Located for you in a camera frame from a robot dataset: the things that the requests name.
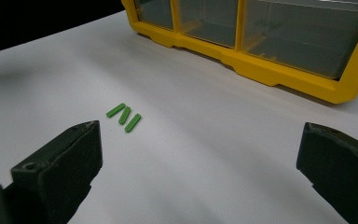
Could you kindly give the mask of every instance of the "table surface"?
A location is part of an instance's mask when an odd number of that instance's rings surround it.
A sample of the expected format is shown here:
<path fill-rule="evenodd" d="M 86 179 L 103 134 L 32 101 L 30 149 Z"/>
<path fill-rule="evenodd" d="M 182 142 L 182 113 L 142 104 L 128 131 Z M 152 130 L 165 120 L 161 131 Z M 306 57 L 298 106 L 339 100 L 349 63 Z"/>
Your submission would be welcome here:
<path fill-rule="evenodd" d="M 143 119 L 132 133 L 107 111 Z M 330 105 L 137 35 L 125 12 L 0 51 L 0 184 L 59 133 L 99 120 L 103 168 L 69 223 L 345 223 L 296 169 L 305 122 L 358 139 Z"/>

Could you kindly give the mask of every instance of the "yellow storage bin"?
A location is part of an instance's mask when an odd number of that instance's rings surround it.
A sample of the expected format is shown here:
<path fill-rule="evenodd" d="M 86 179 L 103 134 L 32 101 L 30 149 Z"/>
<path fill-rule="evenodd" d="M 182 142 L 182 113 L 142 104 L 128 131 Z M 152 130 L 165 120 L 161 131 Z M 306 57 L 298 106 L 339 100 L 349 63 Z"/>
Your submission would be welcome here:
<path fill-rule="evenodd" d="M 132 29 L 269 86 L 358 94 L 358 0 L 122 0 Z"/>

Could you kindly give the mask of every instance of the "yellow plastic frame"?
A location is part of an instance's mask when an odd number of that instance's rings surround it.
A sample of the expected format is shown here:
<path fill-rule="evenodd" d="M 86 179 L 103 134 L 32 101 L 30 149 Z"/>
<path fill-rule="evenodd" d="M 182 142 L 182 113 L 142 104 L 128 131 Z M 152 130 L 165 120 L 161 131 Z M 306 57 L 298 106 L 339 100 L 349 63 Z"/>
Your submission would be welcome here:
<path fill-rule="evenodd" d="M 173 31 L 139 21 L 134 0 L 121 0 L 126 9 L 131 28 L 149 36 L 154 42 L 168 48 L 191 49 L 227 64 L 236 73 L 268 86 L 281 84 L 297 91 L 315 96 L 333 104 L 354 99 L 358 94 L 358 43 L 339 81 L 319 77 L 284 64 L 263 60 L 241 51 L 242 21 L 245 1 L 239 0 L 234 49 L 228 49 L 180 33 L 177 4 L 171 0 Z"/>

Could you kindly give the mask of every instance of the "green object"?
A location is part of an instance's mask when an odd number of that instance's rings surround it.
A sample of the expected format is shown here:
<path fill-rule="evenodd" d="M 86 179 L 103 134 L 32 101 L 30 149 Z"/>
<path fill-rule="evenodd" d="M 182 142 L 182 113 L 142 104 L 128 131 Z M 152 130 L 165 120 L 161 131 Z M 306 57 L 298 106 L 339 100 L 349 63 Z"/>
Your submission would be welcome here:
<path fill-rule="evenodd" d="M 132 129 L 135 127 L 135 125 L 139 122 L 139 120 L 141 119 L 141 115 L 136 114 L 130 121 L 129 124 L 127 124 L 125 131 L 126 133 L 130 133 L 132 131 Z"/>
<path fill-rule="evenodd" d="M 123 113 L 121 114 L 120 119 L 118 120 L 118 123 L 121 125 L 125 124 L 130 112 L 131 112 L 131 108 L 129 106 L 126 106 L 126 108 L 124 108 Z"/>
<path fill-rule="evenodd" d="M 115 108 L 113 108 L 111 111 L 106 113 L 106 116 L 108 118 L 112 118 L 115 114 L 117 114 L 118 112 L 120 112 L 122 109 L 124 109 L 124 107 L 126 107 L 125 104 L 120 104 L 118 106 L 116 106 Z"/>

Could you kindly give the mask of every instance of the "black background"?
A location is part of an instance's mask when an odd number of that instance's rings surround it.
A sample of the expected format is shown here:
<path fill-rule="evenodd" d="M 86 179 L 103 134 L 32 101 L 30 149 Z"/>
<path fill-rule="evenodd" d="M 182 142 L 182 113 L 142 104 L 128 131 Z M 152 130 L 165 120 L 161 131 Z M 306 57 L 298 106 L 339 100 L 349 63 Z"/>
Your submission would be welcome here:
<path fill-rule="evenodd" d="M 0 1 L 0 50 L 95 21 L 124 10 L 111 1 Z"/>

